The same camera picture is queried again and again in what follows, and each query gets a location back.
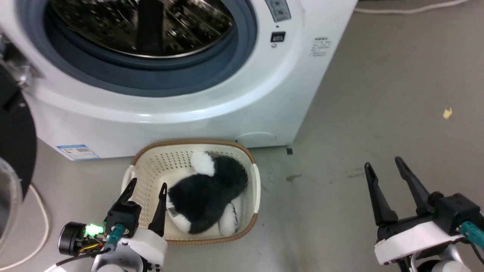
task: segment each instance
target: laundry basket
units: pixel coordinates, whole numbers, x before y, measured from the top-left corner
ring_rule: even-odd
[[[151,144],[138,152],[126,170],[121,191],[132,178],[137,178],[131,199],[142,207],[139,227],[148,228],[158,206],[162,184],[166,182],[170,189],[180,179],[192,175],[194,171],[190,157],[195,151],[207,151],[213,156],[230,156],[245,168],[247,188],[232,201],[237,211],[238,230],[233,236],[223,237],[215,224],[201,234],[183,233],[166,213],[163,238],[170,245],[203,245],[237,240],[254,226],[260,204],[259,170],[250,151],[240,144],[219,140],[175,140]]]

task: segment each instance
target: white power cord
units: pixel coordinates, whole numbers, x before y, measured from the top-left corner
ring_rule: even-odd
[[[39,253],[39,251],[44,247],[45,242],[47,241],[47,238],[49,237],[49,230],[50,230],[49,218],[48,218],[47,212],[45,211],[44,203],[42,202],[42,199],[40,198],[40,195],[37,192],[37,189],[35,189],[35,187],[33,186],[33,184],[30,184],[29,188],[32,190],[32,193],[34,194],[35,198],[37,199],[37,202],[39,203],[40,210],[42,211],[42,215],[44,216],[44,221],[45,221],[44,236],[42,237],[42,240],[40,241],[40,244],[37,246],[37,248],[32,253],[30,253],[27,257],[21,259],[20,261],[18,261],[16,263],[13,263],[11,265],[1,267],[0,271],[5,271],[7,269],[14,268],[14,267],[19,266],[19,265],[23,264],[24,262],[30,260],[37,253]]]
[[[370,10],[370,9],[355,8],[354,11],[358,12],[358,13],[366,13],[366,14],[401,14],[401,15],[408,15],[408,14],[415,14],[415,13],[420,13],[420,12],[433,10],[433,9],[452,7],[452,6],[456,6],[456,5],[462,4],[464,2],[467,2],[467,1],[469,1],[469,0],[452,0],[452,1],[449,1],[449,2],[432,4],[432,5],[423,6],[421,8],[411,9],[411,10]]]

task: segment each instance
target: yellow wire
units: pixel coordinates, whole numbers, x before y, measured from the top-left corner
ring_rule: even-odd
[[[93,245],[90,245],[90,246],[86,246],[86,247],[83,247],[81,248],[81,250],[79,252],[83,252],[85,250],[88,250],[88,249],[91,249],[91,248],[95,248],[97,246],[99,246],[101,243],[97,243],[97,244],[93,244]]]

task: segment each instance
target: green light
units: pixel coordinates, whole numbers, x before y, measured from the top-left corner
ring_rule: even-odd
[[[86,230],[84,231],[84,234],[93,237],[98,235],[99,233],[104,233],[104,228],[94,224],[86,226]]]

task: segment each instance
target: black fur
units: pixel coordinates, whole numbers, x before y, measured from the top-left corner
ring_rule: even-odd
[[[238,161],[226,156],[213,159],[213,177],[195,174],[168,191],[175,210],[191,222],[191,234],[204,232],[217,223],[225,206],[247,187],[247,174]]]

